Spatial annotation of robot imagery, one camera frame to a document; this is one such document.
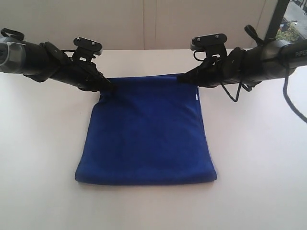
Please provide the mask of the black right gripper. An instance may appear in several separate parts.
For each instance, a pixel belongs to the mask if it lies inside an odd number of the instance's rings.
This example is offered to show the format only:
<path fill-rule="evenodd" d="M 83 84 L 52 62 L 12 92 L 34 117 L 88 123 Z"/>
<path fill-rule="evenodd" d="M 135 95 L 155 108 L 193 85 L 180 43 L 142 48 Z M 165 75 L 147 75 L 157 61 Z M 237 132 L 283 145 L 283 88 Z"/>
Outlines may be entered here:
<path fill-rule="evenodd" d="M 177 82 L 205 88 L 214 88 L 229 80 L 230 76 L 225 73 L 222 62 L 214 58 L 207 58 L 196 68 L 177 76 Z"/>

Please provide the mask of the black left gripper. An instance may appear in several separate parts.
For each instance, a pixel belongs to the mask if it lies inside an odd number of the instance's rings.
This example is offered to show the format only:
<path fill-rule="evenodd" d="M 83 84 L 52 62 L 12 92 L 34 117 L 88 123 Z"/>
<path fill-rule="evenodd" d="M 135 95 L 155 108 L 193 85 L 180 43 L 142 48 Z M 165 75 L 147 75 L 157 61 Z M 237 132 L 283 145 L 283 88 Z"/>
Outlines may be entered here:
<path fill-rule="evenodd" d="M 60 61 L 54 80 L 77 87 L 82 91 L 114 93 L 117 87 L 98 71 L 93 62 L 73 61 L 71 58 Z"/>

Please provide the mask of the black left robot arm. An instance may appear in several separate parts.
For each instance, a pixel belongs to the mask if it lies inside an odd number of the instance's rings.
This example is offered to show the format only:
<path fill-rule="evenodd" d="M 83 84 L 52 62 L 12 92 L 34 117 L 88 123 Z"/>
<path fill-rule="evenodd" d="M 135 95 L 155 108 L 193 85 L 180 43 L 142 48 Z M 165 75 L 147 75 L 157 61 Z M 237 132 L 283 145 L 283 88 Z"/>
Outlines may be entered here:
<path fill-rule="evenodd" d="M 84 61 L 76 56 L 69 57 L 50 42 L 33 44 L 2 37 L 0 71 L 21 74 L 39 83 L 52 79 L 82 91 L 113 92 L 116 88 L 90 58 Z"/>

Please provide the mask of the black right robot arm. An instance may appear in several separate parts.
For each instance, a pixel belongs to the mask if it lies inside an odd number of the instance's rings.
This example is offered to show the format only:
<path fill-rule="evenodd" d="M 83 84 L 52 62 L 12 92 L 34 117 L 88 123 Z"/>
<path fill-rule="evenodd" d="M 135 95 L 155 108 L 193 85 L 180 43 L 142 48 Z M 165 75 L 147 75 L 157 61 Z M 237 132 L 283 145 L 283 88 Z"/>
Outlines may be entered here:
<path fill-rule="evenodd" d="M 294 44 L 272 40 L 250 50 L 236 47 L 221 60 L 208 58 L 177 81 L 205 88 L 239 83 L 255 87 L 262 81 L 284 78 L 287 71 L 292 74 L 306 64 L 306 40 Z"/>

